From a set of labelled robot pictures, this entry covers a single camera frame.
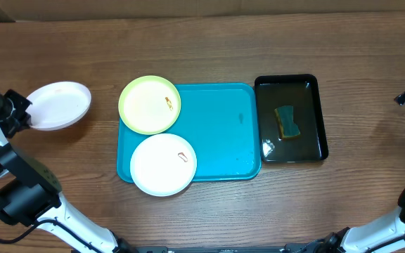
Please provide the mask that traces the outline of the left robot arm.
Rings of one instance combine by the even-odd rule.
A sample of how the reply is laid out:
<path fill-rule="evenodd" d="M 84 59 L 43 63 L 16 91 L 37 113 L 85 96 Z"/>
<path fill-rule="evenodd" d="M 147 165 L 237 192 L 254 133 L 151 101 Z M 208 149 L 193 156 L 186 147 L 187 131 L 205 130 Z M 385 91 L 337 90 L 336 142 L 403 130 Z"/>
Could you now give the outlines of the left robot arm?
<path fill-rule="evenodd" d="M 22 235 L 0 238 L 0 243 L 16 243 L 41 229 L 77 252 L 135 252 L 126 240 L 74 208 L 54 174 L 8 142 L 29 118 L 29 103 L 13 90 L 0 94 L 0 220 L 11 226 L 27 226 Z"/>

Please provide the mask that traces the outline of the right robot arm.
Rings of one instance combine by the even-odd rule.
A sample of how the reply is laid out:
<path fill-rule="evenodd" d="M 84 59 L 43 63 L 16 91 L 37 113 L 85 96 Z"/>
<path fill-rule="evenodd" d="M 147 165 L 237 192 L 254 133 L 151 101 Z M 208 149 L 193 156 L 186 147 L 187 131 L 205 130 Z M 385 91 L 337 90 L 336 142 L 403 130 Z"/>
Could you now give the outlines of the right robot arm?
<path fill-rule="evenodd" d="M 329 235 L 315 252 L 394 252 L 405 248 L 405 189 L 398 207 L 375 221 Z"/>

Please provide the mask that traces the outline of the green yellow sponge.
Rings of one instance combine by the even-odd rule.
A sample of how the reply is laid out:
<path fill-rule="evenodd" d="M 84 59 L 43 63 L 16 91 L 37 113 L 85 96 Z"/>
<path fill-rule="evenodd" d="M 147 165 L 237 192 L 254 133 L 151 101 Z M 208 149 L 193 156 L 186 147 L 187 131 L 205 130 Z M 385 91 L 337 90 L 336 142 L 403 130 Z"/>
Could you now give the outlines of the green yellow sponge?
<path fill-rule="evenodd" d="M 278 124 L 280 139 L 296 138 L 300 135 L 300 129 L 294 122 L 294 108 L 284 105 L 274 110 Z"/>

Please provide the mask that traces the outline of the white plate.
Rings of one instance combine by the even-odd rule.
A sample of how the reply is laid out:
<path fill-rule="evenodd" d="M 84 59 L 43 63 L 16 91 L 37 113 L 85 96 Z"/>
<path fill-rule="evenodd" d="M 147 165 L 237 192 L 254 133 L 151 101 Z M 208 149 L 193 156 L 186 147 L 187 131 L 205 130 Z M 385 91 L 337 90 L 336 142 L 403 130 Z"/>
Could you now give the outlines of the white plate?
<path fill-rule="evenodd" d="M 29 126 L 40 131 L 55 131 L 77 123 L 88 112 L 91 92 L 83 84 L 55 82 L 33 91 L 26 110 L 31 116 Z"/>
<path fill-rule="evenodd" d="M 175 134 L 156 134 L 136 147 L 130 173 L 144 193 L 168 197 L 189 186 L 197 165 L 196 153 L 188 141 Z"/>

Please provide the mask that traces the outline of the white plate front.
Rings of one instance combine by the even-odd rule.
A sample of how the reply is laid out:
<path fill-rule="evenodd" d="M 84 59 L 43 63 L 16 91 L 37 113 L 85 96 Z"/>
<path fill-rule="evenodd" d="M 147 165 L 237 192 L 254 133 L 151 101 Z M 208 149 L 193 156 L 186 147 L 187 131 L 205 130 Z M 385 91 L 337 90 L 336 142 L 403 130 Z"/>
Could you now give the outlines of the white plate front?
<path fill-rule="evenodd" d="M 168 197 L 189 186 L 197 165 L 196 153 L 188 141 L 175 134 L 156 134 L 136 147 L 130 173 L 144 193 Z"/>

